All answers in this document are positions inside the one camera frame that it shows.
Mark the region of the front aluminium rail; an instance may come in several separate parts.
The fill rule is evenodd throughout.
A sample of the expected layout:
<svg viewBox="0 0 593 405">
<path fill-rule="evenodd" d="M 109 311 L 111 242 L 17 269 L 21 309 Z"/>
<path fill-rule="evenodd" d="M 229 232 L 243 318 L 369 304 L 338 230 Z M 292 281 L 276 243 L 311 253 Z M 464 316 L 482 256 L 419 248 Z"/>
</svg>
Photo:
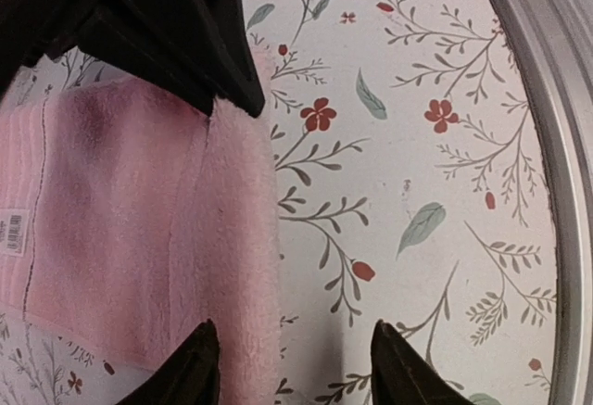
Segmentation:
<svg viewBox="0 0 593 405">
<path fill-rule="evenodd" d="M 551 404 L 592 401 L 592 0 L 490 0 L 534 117 L 556 229 Z"/>
</svg>

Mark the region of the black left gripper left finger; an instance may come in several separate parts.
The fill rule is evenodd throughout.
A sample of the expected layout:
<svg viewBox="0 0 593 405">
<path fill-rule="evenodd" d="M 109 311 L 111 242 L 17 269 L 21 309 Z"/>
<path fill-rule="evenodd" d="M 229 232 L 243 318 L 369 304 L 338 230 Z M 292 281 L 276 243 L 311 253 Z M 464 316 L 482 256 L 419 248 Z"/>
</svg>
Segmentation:
<svg viewBox="0 0 593 405">
<path fill-rule="evenodd" d="M 217 330 L 207 320 L 117 405 L 216 405 L 221 388 L 219 359 Z"/>
</svg>

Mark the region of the pink towel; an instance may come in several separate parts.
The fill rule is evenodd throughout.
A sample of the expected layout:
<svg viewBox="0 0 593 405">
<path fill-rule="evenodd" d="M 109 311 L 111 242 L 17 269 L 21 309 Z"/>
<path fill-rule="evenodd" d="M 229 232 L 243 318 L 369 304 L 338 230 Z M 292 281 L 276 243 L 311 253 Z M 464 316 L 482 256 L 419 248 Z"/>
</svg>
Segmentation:
<svg viewBox="0 0 593 405">
<path fill-rule="evenodd" d="M 155 370 L 202 322 L 221 402 L 269 404 L 280 347 L 267 114 L 128 76 L 1 111 L 1 310 Z"/>
</svg>

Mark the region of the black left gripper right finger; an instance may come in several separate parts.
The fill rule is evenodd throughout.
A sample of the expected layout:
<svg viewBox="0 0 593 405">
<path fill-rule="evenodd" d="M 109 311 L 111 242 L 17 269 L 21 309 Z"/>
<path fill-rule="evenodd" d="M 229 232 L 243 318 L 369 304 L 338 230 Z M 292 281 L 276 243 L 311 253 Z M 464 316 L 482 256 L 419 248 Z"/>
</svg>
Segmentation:
<svg viewBox="0 0 593 405">
<path fill-rule="evenodd" d="M 468 405 L 411 344 L 383 320 L 373 329 L 371 391 L 375 405 Z"/>
</svg>

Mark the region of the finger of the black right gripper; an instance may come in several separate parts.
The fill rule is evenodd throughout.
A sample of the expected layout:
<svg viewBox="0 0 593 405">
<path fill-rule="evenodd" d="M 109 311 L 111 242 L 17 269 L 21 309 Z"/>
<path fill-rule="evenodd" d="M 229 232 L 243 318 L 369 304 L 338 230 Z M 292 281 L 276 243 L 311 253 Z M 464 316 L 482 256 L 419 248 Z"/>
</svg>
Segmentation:
<svg viewBox="0 0 593 405">
<path fill-rule="evenodd" d="M 223 34 L 227 0 L 123 0 L 136 17 L 135 32 L 146 59 L 144 79 L 179 96 L 205 115 L 227 94 Z"/>
<path fill-rule="evenodd" d="M 210 115 L 216 98 L 251 117 L 265 97 L 246 39 L 242 0 L 122 0 L 164 50 L 168 90 Z"/>
</svg>

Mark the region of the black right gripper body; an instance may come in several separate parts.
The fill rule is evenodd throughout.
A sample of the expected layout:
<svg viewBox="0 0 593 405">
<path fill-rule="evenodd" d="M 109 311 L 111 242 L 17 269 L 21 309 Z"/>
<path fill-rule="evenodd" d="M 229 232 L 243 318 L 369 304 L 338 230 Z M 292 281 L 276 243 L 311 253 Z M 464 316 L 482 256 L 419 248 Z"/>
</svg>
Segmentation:
<svg viewBox="0 0 593 405">
<path fill-rule="evenodd" d="M 41 57 L 83 52 L 141 79 L 148 66 L 123 0 L 1 0 L 1 91 Z"/>
</svg>

